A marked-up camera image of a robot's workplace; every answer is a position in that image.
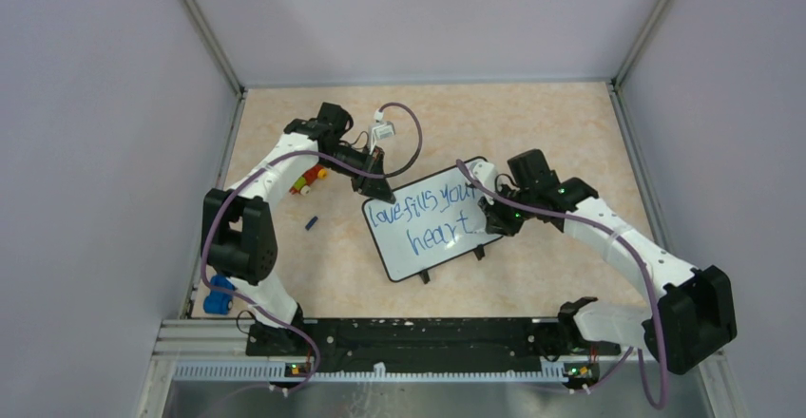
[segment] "red toy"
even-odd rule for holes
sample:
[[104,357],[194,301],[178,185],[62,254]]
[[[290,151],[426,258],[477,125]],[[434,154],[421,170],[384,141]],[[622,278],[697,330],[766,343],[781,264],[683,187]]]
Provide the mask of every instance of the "red toy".
[[317,179],[325,178],[327,178],[327,169],[325,169],[321,164],[318,164],[308,171],[305,171],[305,174],[297,179],[297,181],[294,182],[294,185],[288,191],[292,194],[299,193],[302,196],[308,195],[308,193],[311,192],[311,184]]

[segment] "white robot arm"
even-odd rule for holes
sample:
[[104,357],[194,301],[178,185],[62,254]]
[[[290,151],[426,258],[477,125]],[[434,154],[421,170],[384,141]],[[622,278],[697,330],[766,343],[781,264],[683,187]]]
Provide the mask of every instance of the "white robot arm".
[[[649,304],[641,268],[618,238],[625,240],[645,263],[653,295],[658,300],[669,371],[685,373],[736,337],[730,280],[723,271],[716,266],[701,271],[669,254],[621,219],[584,181],[572,178],[560,182],[539,150],[516,156],[508,164],[512,187],[502,184],[496,188],[498,172],[492,163],[479,162],[472,170],[465,170],[466,177],[477,185],[494,189],[494,195],[489,192],[479,200],[487,218],[487,232],[514,236],[526,219],[550,222],[563,233],[592,247],[626,277]],[[525,212],[505,204],[502,198],[576,217]],[[581,219],[593,220],[606,231]],[[565,320],[573,326],[571,331],[584,341],[613,342],[649,350],[658,356],[649,306],[617,306],[583,298],[564,305],[559,316],[561,322]]]
[[[374,144],[372,148],[365,146],[355,149],[341,140],[352,126],[353,118],[341,106],[322,104],[316,118],[307,121],[297,119],[289,123],[277,145],[249,172],[249,177],[235,182],[227,191],[210,190],[204,198],[202,239],[207,238],[213,219],[230,192],[240,187],[246,179],[253,179],[241,189],[227,208],[221,225],[214,230],[208,263],[219,274],[227,276],[242,294],[255,301],[255,305],[261,306],[283,323],[290,324],[301,312],[277,274],[272,274],[278,246],[271,215],[299,176],[321,163],[350,176],[354,191],[362,195],[394,202],[394,194],[386,179],[362,178],[333,166],[329,161],[321,161],[313,154],[297,155],[274,166],[270,166],[270,163],[290,152],[321,152],[356,169],[383,175],[383,149]],[[261,169],[264,170],[262,174],[252,178]],[[229,227],[230,222],[238,219],[242,220],[241,231]],[[264,325],[278,326],[261,313],[257,313],[256,318]]]

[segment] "small whiteboard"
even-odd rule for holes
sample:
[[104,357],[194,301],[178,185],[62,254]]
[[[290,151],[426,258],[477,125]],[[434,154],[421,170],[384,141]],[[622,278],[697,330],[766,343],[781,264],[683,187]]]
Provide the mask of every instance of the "small whiteboard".
[[[466,163],[485,161],[476,157]],[[478,206],[483,195],[467,183],[452,166],[397,188],[395,204],[364,202],[364,218],[389,280],[416,276],[501,238],[485,233]]]

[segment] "beige floor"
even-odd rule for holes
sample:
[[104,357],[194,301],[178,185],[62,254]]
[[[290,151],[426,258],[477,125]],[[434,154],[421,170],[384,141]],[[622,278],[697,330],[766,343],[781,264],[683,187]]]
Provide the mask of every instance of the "beige floor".
[[[561,180],[577,176],[649,235],[605,84],[396,85],[252,90],[240,122],[227,184],[238,180],[275,145],[294,118],[315,117],[322,102],[342,105],[355,118],[349,140],[388,101],[410,106],[422,123],[419,161],[392,187],[477,155],[507,169],[508,158],[543,149]],[[391,108],[397,136],[384,142],[386,170],[405,163],[416,145],[409,117]],[[613,303],[640,303],[613,269],[584,244],[533,220],[517,237],[503,238],[476,261],[470,254],[417,277],[392,283],[361,214],[364,198],[349,179],[331,173],[307,197],[283,200],[273,214],[279,274],[306,316],[543,316],[585,295]],[[305,223],[319,220],[306,232]],[[199,301],[207,294],[203,285]],[[236,303],[231,314],[243,308]],[[205,316],[201,305],[195,316]]]

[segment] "cable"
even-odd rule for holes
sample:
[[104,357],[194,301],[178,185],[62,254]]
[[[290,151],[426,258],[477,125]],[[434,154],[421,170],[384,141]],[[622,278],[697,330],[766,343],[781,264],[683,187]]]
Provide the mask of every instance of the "cable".
[[236,328],[238,328],[238,331],[240,331],[240,332],[242,332],[242,333],[244,333],[244,334],[246,334],[246,335],[249,335],[249,332],[248,332],[248,331],[244,331],[244,330],[242,330],[242,329],[240,328],[240,316],[241,316],[241,315],[242,315],[244,312],[246,312],[247,314],[252,315],[252,319],[253,319],[253,320],[258,321],[258,319],[257,319],[257,318],[255,318],[255,314],[254,314],[254,313],[252,313],[251,311],[247,311],[247,310],[245,310],[245,309],[244,309],[244,310],[242,310],[242,311],[240,311],[240,312],[238,312],[238,315],[236,315],[236,316],[235,316],[235,327],[236,327]]
[[[361,135],[366,135],[367,136],[366,142],[361,147],[353,147],[356,143],[358,143],[361,140]],[[364,147],[366,147],[369,142],[370,142],[370,134],[367,133],[367,130],[364,130],[364,131],[358,133],[358,136],[355,137],[355,141],[353,141],[353,142],[342,141],[343,144],[347,144],[347,145],[353,147],[354,149],[358,149],[358,150],[363,149]]]
[[512,176],[510,176],[509,174],[502,173],[502,174],[499,174],[498,176],[495,177],[495,191],[496,192],[498,191],[498,178],[500,178],[501,176],[504,176],[505,178],[509,179],[509,183],[511,183],[513,187],[518,186],[517,184],[515,184],[515,179],[513,179]]
[[543,347],[543,344],[538,342],[537,338],[535,338],[534,345],[537,348],[538,356],[542,357],[543,359],[545,359],[549,363],[556,363],[557,361],[560,360],[560,355],[559,354],[555,354],[553,358],[549,358],[548,355],[546,354],[546,349]]
[[596,344],[592,343],[592,344],[590,344],[590,352],[587,354],[587,359],[588,359],[587,364],[590,364],[591,366],[596,364],[596,358],[597,357],[598,357],[598,353],[596,353]]
[[352,130],[352,129],[353,129],[353,125],[355,124],[355,122],[353,121],[353,116],[351,116],[351,115],[350,115],[350,113],[347,113],[347,120],[348,120],[348,121],[350,121],[350,126],[348,126],[346,130],[344,130],[344,133],[345,133],[345,134],[346,134],[348,131]]
[[[525,204],[515,202],[511,199],[506,199],[498,195],[497,193],[490,191],[487,187],[482,185],[482,183],[472,175],[472,173],[470,172],[470,170],[463,161],[456,160],[456,167],[459,169],[459,172],[461,172],[462,175],[465,176],[465,179],[470,181],[470,183],[472,183],[474,187],[478,188],[482,193],[493,198],[498,202],[501,202],[502,204],[506,204],[507,206],[513,207],[515,209],[520,209],[522,211],[530,212],[532,214],[537,214],[539,216],[578,221],[580,223],[584,223],[586,225],[590,225],[594,228],[602,230],[609,236],[613,235],[613,230],[599,223],[598,221],[580,216],[575,216],[573,214],[548,211],[546,209],[538,209],[536,207],[527,206]],[[658,363],[661,366],[661,397],[658,400],[658,402],[655,402],[655,399],[652,397],[652,394],[649,391],[649,383],[646,378],[646,372],[645,372],[646,367],[643,362],[643,354],[641,350],[638,350],[638,364],[639,367],[641,368],[641,380],[643,383],[643,392],[646,395],[646,400],[649,401],[649,404],[653,408],[660,410],[666,407],[666,400],[668,396],[668,386],[669,386],[669,372],[666,362],[666,345],[665,345],[665,339],[663,338],[663,326],[661,325],[661,317],[660,317],[661,312],[658,309],[658,297],[655,294],[655,287],[652,286],[652,278],[649,276],[649,271],[646,269],[646,263],[644,263],[643,260],[641,259],[641,255],[638,253],[637,250],[635,250],[635,247],[633,247],[632,244],[627,242],[627,240],[624,239],[623,237],[617,236],[616,240],[620,244],[622,244],[622,246],[626,249],[626,251],[635,260],[636,264],[638,265],[638,269],[641,271],[643,284],[646,286],[646,294],[649,300],[649,308],[652,310],[652,326],[655,328],[655,335],[657,335]],[[619,365],[621,365],[621,363],[623,363],[625,359],[626,356],[623,356],[622,359],[619,360]]]
[[404,164],[402,168],[398,169],[397,171],[393,171],[392,173],[384,174],[383,177],[386,178],[386,179],[387,178],[393,178],[395,176],[400,176],[401,174],[403,174],[406,171],[408,171],[409,168],[412,167],[414,162],[417,161],[417,157],[420,156],[420,150],[422,150],[422,148],[423,148],[423,129],[420,126],[420,121],[417,120],[417,116],[414,115],[414,111],[409,109],[409,107],[406,106],[405,104],[398,103],[398,102],[388,102],[388,103],[382,105],[378,109],[378,111],[383,112],[384,109],[386,109],[387,107],[391,107],[391,106],[399,107],[399,108],[403,109],[404,111],[408,112],[410,116],[412,116],[412,120],[414,121],[414,125],[417,127],[417,149],[414,151],[414,154],[409,159],[409,161],[406,164]]

